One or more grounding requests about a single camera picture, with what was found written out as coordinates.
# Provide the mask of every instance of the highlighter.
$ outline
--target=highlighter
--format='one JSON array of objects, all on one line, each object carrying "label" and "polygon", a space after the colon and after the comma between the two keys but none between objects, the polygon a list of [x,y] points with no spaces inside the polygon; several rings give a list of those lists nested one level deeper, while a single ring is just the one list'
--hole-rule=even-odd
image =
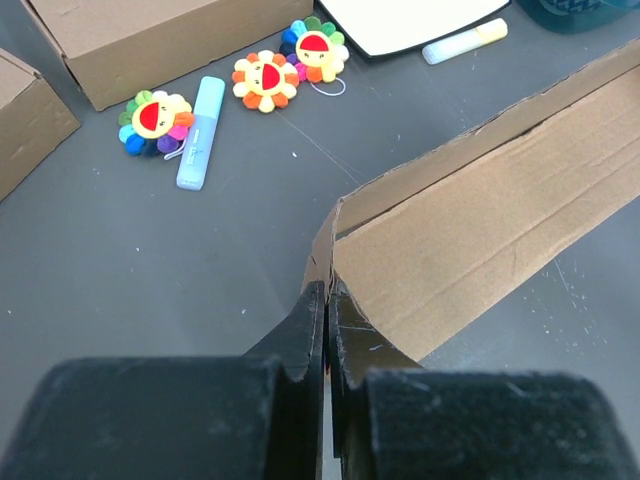
[{"label": "highlighter", "polygon": [[220,78],[203,77],[200,81],[196,104],[193,107],[195,122],[189,129],[176,177],[176,185],[180,188],[198,191],[204,185],[224,88],[224,80]]},{"label": "highlighter", "polygon": [[507,36],[508,31],[507,23],[498,18],[473,30],[427,45],[422,49],[422,55],[429,65],[437,65],[450,58],[502,40]]}]

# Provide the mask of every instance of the gray table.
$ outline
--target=gray table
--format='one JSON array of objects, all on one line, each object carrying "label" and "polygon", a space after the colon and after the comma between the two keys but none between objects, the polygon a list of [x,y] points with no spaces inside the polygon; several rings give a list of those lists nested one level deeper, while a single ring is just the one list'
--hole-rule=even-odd
[{"label": "gray table", "polygon": [[[127,157],[122,107],[93,112],[19,2],[1,1],[0,46],[40,68],[83,126],[0,203],[0,450],[56,362],[242,353],[293,305],[338,197],[640,34],[634,14],[562,37],[513,5],[506,40],[438,67],[419,52],[354,55],[345,95],[306,85],[269,116],[228,96],[205,188],[193,193],[174,186],[176,162]],[[239,56],[276,47],[265,40],[167,89],[194,95],[202,75],[228,78]],[[636,203],[558,258],[566,288],[551,264],[425,362],[584,373],[607,389],[640,452],[630,399],[640,386],[622,361],[639,333],[638,215]]]}]

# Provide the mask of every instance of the green petal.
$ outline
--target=green petal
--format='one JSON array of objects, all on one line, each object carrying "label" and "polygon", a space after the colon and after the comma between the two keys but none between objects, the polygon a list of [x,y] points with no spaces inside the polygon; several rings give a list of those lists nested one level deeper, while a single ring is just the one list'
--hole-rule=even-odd
[{"label": "green petal", "polygon": [[131,112],[122,112],[118,117],[118,125],[124,127],[131,124]]},{"label": "green petal", "polygon": [[322,28],[320,29],[320,31],[327,37],[330,37],[336,32],[336,26],[331,22],[326,22],[322,24]]},{"label": "green petal", "polygon": [[135,100],[131,100],[127,103],[127,112],[133,113],[138,109],[139,105]]},{"label": "green petal", "polygon": [[330,37],[331,43],[334,45],[344,45],[344,35],[342,32],[334,32]]},{"label": "green petal", "polygon": [[307,17],[304,20],[304,24],[309,32],[319,32],[322,28],[322,22],[318,17]]},{"label": "green petal", "polygon": [[150,102],[152,95],[153,94],[149,90],[138,92],[138,95],[136,95],[136,103],[138,105],[142,105],[143,103]]}]

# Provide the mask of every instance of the brown cardboard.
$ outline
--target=brown cardboard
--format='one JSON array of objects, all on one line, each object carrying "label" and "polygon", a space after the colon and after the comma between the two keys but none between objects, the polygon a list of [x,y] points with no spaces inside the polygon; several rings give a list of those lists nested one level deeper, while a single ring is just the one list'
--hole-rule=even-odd
[{"label": "brown cardboard", "polygon": [[337,272],[423,358],[640,194],[638,64],[635,41],[341,199],[306,279]]},{"label": "brown cardboard", "polygon": [[65,138],[78,121],[49,84],[0,50],[0,200]]},{"label": "brown cardboard", "polygon": [[284,29],[313,0],[22,0],[96,108]]}]

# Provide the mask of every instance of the yellow highlighter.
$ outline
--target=yellow highlighter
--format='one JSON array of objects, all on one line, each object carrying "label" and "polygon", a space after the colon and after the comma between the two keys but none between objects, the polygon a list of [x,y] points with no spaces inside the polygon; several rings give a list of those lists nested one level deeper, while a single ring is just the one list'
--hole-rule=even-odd
[{"label": "yellow highlighter", "polygon": [[502,40],[509,33],[507,22],[498,18],[472,30],[444,38],[422,49],[422,56],[429,65],[457,57],[484,45]]}]

